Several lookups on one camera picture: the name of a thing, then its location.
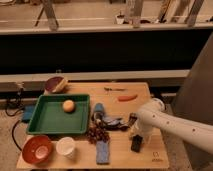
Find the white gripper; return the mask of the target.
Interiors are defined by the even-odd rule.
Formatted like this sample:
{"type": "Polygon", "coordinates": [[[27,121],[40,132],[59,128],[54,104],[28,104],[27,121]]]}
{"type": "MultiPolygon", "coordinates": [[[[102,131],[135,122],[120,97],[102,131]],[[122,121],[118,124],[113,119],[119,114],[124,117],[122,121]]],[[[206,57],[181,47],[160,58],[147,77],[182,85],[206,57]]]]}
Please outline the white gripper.
{"type": "Polygon", "coordinates": [[[130,130],[130,137],[133,138],[138,135],[143,138],[143,143],[146,144],[150,141],[152,132],[152,126],[134,124],[130,130]]]}

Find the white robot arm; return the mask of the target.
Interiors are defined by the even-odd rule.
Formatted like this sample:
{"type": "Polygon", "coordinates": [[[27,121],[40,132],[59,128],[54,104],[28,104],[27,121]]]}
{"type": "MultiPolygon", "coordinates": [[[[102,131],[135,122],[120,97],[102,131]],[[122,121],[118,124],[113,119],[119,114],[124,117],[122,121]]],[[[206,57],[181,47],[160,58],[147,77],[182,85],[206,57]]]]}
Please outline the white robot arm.
{"type": "Polygon", "coordinates": [[[158,98],[144,103],[136,112],[137,120],[131,128],[131,136],[139,135],[148,142],[153,128],[156,127],[213,154],[212,125],[168,115],[164,110],[165,104],[158,98]]]}

